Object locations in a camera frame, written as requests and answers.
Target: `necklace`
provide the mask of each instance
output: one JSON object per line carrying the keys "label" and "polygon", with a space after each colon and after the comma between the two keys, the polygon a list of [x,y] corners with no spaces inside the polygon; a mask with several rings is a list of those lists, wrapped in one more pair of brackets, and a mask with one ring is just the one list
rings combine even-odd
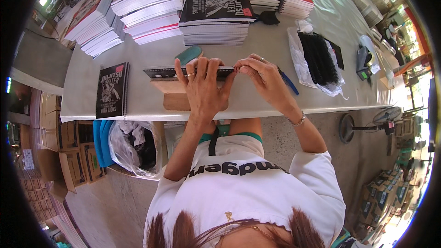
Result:
{"label": "necklace", "polygon": [[[234,221],[234,218],[232,218],[232,216],[233,216],[232,212],[225,212],[224,214],[225,214],[225,216],[227,217],[228,222]],[[254,229],[254,230],[256,230],[256,231],[259,231],[259,232],[262,233],[263,235],[265,235],[267,238],[269,238],[269,239],[272,238],[267,232],[264,232],[264,231],[263,231],[262,229],[260,229],[258,226],[250,226],[250,225],[248,225],[248,226],[241,226],[241,227],[248,227],[248,228]],[[225,237],[226,234],[227,234],[227,227],[225,227],[224,235],[221,236],[220,246],[219,246],[218,248],[221,248],[221,247],[222,247],[223,238]]]}

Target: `hand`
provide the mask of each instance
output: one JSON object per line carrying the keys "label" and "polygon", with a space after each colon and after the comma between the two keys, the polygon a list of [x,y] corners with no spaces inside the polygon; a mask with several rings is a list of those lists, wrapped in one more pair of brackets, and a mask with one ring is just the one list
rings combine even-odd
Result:
{"label": "hand", "polygon": [[225,79],[222,88],[218,88],[216,77],[219,65],[223,66],[222,60],[218,58],[201,57],[195,58],[187,65],[187,74],[195,72],[196,75],[185,77],[181,70],[181,62],[175,59],[175,71],[178,80],[184,85],[187,92],[188,101],[190,102],[190,120],[195,121],[201,127],[205,127],[222,108],[228,100],[231,86],[233,84],[236,72],[231,73]]}
{"label": "hand", "polygon": [[293,110],[298,110],[277,66],[265,59],[260,61],[260,56],[251,54],[248,58],[238,60],[234,67],[250,76],[259,94],[280,113],[291,116]]}

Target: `white table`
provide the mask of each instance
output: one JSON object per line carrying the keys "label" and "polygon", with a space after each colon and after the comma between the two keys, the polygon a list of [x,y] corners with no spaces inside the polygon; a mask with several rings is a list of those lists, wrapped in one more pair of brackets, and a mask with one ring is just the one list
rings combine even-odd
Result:
{"label": "white table", "polygon": [[[294,97],[305,113],[324,113],[375,107],[400,105],[406,98],[402,78],[396,78],[395,88],[388,90],[377,75],[373,85],[361,81],[356,74],[356,50],[361,35],[370,35],[365,20],[350,0],[313,0],[315,7],[308,21],[314,31],[341,47],[345,70],[341,71],[346,84],[343,94],[329,97],[318,89],[299,83],[292,63],[288,45],[288,27],[296,27],[293,18],[277,14],[278,25],[257,22],[250,25],[248,36],[242,47],[202,46],[207,58],[221,58],[225,65],[233,66],[238,59],[250,53],[261,55],[269,62],[279,65],[293,81],[300,95]],[[132,38],[126,40],[93,60],[75,48],[64,83],[61,105],[61,120],[95,119],[96,91],[100,65],[109,67],[129,62],[127,119],[139,121],[187,120],[189,111],[167,111],[163,107],[163,93],[152,86],[150,78],[143,72],[145,67],[172,65],[174,57],[185,50],[183,36],[162,39],[138,45]],[[385,48],[383,57],[392,68],[398,61]],[[215,119],[251,118],[281,115],[257,93],[251,80],[238,75],[232,86],[229,107],[219,112]]]}

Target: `blue pen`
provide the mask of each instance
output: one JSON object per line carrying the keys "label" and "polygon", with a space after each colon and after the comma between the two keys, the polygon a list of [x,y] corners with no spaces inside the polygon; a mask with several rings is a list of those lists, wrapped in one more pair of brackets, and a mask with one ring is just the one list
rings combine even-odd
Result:
{"label": "blue pen", "polygon": [[279,74],[282,76],[282,79],[284,81],[284,83],[291,87],[291,89],[294,91],[294,93],[296,95],[299,95],[299,91],[297,90],[297,88],[295,88],[295,85],[292,83],[292,81],[288,78],[288,76],[286,76],[285,73],[282,72],[282,70],[280,70],[280,67],[277,67],[277,69],[279,70]]}

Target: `finger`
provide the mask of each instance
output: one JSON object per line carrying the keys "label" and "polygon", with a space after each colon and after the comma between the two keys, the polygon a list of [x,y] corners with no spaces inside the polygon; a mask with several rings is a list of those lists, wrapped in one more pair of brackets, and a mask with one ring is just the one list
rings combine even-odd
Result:
{"label": "finger", "polygon": [[270,64],[270,62],[267,61],[266,59],[260,60],[262,57],[259,56],[259,55],[257,55],[257,54],[251,54],[251,55],[249,55],[248,57],[249,57],[249,58],[253,58],[253,59],[255,59],[255,60],[258,60],[258,61],[260,61],[260,62],[263,62],[263,63],[265,63],[265,64]]}
{"label": "finger", "polygon": [[244,66],[244,67],[240,68],[240,73],[248,75],[251,78],[251,80],[253,81],[256,88],[264,88],[265,87],[265,83],[263,82],[263,79],[259,75],[257,70],[255,70],[249,66]]}
{"label": "finger", "polygon": [[268,65],[254,58],[244,58],[238,60],[234,66],[235,67],[251,66],[251,68],[258,71],[259,73],[263,73]]}
{"label": "finger", "polygon": [[225,79],[222,89],[220,90],[220,95],[225,100],[228,99],[228,97],[230,96],[231,86],[233,86],[233,80],[236,77],[236,75],[237,72],[232,72],[231,74],[229,74]]}
{"label": "finger", "polygon": [[184,87],[186,87],[188,84],[188,79],[184,76],[184,73],[182,73],[181,61],[179,58],[175,59],[175,71],[176,75],[178,76],[178,80],[184,85]]}
{"label": "finger", "polygon": [[198,73],[196,74],[197,80],[204,80],[207,75],[208,58],[200,57],[198,59]]}
{"label": "finger", "polygon": [[219,65],[222,63],[222,60],[220,58],[211,58],[208,61],[208,71],[207,71],[207,80],[216,80],[216,77],[218,75],[218,68]]}
{"label": "finger", "polygon": [[[189,63],[187,63],[185,65],[185,69],[187,71],[187,75],[192,74],[195,72],[195,67],[198,65],[198,59],[194,58],[191,61],[189,61]],[[195,80],[195,75],[189,76],[188,78],[188,82],[191,83]]]}

